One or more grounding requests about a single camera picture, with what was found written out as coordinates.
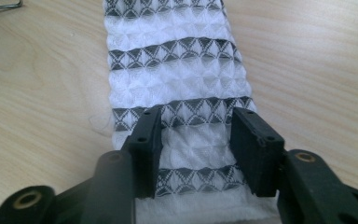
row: knitted fabric strip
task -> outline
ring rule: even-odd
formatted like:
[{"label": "knitted fabric strip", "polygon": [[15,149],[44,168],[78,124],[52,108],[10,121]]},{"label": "knitted fabric strip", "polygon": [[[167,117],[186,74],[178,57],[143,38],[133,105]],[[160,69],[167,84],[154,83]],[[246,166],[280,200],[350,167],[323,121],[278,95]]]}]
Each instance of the knitted fabric strip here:
[{"label": "knitted fabric strip", "polygon": [[114,149],[143,112],[161,108],[156,197],[136,200],[137,223],[277,216],[275,199],[250,194],[229,149],[232,109],[255,105],[223,3],[105,0],[103,7]]}]

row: wooden table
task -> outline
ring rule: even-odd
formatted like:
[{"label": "wooden table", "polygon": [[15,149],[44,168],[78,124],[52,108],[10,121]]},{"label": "wooden table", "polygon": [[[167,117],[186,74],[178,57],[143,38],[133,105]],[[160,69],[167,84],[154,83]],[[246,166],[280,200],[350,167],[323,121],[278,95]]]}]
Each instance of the wooden table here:
[{"label": "wooden table", "polygon": [[[358,1],[226,1],[259,114],[358,188]],[[0,11],[0,203],[111,150],[102,1]]]}]

